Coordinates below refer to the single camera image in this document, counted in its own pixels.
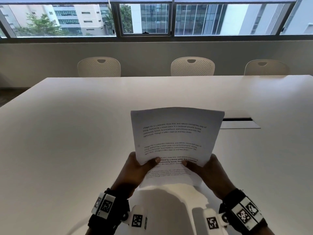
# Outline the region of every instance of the white chair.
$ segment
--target white chair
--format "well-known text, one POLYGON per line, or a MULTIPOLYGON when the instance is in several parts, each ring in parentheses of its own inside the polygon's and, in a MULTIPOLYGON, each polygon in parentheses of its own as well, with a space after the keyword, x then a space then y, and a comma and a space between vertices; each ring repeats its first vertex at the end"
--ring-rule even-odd
POLYGON ((245 76, 262 75, 288 75, 289 67, 277 60, 257 59, 248 62, 245 76))
POLYGON ((213 76, 215 64, 210 59, 184 57, 171 64, 171 76, 213 76))
POLYGON ((77 64, 80 77, 120 77, 119 61, 108 57, 92 57, 77 64))

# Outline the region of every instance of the wristband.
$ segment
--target wristband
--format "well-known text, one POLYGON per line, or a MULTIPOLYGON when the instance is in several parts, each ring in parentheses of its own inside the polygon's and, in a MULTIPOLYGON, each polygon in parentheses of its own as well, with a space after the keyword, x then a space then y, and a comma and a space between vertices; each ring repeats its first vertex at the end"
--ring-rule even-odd
POLYGON ((114 234, 121 221, 128 218, 129 203, 124 193, 110 190, 100 193, 92 208, 88 226, 95 234, 114 234))
POLYGON ((256 205, 239 189, 224 199, 219 213, 224 213, 230 225, 243 235, 253 234, 267 223, 256 205))

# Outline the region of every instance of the window pane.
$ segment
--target window pane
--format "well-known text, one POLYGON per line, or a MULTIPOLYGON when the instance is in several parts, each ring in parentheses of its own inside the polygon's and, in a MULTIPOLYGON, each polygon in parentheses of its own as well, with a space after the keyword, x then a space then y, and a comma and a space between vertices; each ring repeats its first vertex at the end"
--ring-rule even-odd
POLYGON ((2 5, 17 37, 116 36, 108 4, 2 5))
POLYGON ((6 38, 5 34, 3 33, 2 29, 0 28, 0 38, 6 38))
POLYGON ((275 35, 285 5, 177 5, 175 35, 275 35))
POLYGON ((168 33, 168 3, 120 4, 119 9, 124 34, 168 33))
POLYGON ((313 34, 313 0, 298 0, 290 13, 282 35, 313 34))

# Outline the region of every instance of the perforated chair back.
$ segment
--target perforated chair back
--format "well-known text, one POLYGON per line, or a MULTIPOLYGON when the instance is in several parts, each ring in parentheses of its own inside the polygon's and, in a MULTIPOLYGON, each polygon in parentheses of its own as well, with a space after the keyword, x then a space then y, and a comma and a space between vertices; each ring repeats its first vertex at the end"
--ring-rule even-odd
POLYGON ((184 57, 171 64, 171 76, 213 76, 215 64, 206 58, 184 57))
POLYGON ((108 57, 92 57, 77 64, 80 77, 120 77, 119 61, 108 57))
POLYGON ((257 59, 248 62, 245 69, 245 76, 262 75, 288 75, 289 67, 277 60, 257 59))

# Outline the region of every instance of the sheet of paper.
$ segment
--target sheet of paper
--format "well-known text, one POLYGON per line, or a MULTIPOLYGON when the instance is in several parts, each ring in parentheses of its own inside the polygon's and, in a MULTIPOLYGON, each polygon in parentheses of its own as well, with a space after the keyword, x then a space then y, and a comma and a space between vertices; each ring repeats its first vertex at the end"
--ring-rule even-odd
POLYGON ((225 112, 170 107, 131 112, 136 158, 140 164, 160 157, 141 187, 186 183, 201 184, 200 177, 185 168, 186 159, 200 166, 209 160, 225 112))

